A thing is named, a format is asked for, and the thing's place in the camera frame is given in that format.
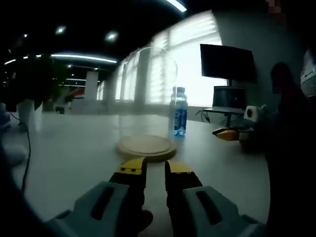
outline round wooden board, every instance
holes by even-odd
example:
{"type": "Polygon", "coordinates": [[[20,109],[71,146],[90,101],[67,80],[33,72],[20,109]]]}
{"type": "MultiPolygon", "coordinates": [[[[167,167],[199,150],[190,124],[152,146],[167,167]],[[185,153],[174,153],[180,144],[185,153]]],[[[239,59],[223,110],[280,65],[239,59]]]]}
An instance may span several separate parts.
{"type": "Polygon", "coordinates": [[[118,151],[125,158],[146,157],[149,162],[171,159],[176,153],[176,146],[167,138],[157,136],[131,136],[118,142],[118,151]]]}

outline yellow object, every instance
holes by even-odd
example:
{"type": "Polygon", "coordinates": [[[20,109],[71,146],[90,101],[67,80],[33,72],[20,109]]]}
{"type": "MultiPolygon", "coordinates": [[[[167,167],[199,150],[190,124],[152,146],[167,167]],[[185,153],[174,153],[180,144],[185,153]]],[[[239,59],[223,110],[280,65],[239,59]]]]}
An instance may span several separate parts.
{"type": "Polygon", "coordinates": [[[238,141],[239,132],[234,130],[226,130],[220,133],[217,133],[216,136],[225,141],[238,141]]]}
{"type": "Polygon", "coordinates": [[[171,173],[187,173],[193,170],[184,163],[168,160],[171,173]]]}
{"type": "Polygon", "coordinates": [[[144,157],[132,159],[125,163],[123,163],[116,171],[116,173],[121,174],[135,174],[135,175],[141,175],[142,174],[142,165],[144,161],[144,157]]]}

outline wall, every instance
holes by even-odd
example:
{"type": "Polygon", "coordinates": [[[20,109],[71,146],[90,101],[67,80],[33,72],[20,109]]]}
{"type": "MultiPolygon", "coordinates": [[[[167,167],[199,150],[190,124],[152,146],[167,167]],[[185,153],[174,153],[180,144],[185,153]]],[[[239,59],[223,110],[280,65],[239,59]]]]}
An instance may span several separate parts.
{"type": "Polygon", "coordinates": [[[259,12],[214,12],[222,44],[251,50],[257,69],[257,83],[236,83],[246,88],[249,104],[267,104],[275,110],[279,98],[272,94],[270,71],[273,65],[287,63],[299,84],[306,52],[298,36],[267,14],[259,12]]]}

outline desk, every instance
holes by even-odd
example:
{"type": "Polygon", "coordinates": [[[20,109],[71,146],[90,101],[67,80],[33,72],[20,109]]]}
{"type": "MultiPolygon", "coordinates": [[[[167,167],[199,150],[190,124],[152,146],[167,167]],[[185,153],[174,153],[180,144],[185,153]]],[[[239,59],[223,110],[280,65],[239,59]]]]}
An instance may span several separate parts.
{"type": "MultiPolygon", "coordinates": [[[[114,151],[116,142],[132,134],[164,136],[165,117],[74,116],[43,114],[42,131],[32,136],[26,198],[39,217],[47,221],[97,185],[108,181],[123,159],[114,151]]],[[[187,135],[175,137],[174,160],[192,167],[204,185],[210,185],[233,201],[240,214],[266,222],[270,204],[270,181],[263,156],[246,155],[239,142],[216,138],[218,126],[187,122],[187,135]]],[[[21,184],[25,166],[13,176],[21,184]]],[[[154,214],[153,223],[140,236],[172,236],[166,207],[164,163],[150,163],[147,170],[144,208],[154,214]]]]}
{"type": "Polygon", "coordinates": [[[225,116],[227,116],[226,127],[228,128],[231,127],[232,115],[244,115],[245,113],[245,110],[243,109],[227,108],[227,107],[211,107],[211,108],[203,109],[202,112],[203,111],[224,114],[225,116]]]}

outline white pillar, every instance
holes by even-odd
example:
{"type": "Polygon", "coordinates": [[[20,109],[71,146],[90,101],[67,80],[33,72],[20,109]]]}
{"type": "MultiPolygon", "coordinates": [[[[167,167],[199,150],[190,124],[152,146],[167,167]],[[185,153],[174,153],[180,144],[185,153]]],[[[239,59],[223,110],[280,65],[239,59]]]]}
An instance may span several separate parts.
{"type": "Polygon", "coordinates": [[[96,100],[97,99],[97,88],[98,88],[98,72],[87,72],[84,99],[85,100],[96,100]]]}

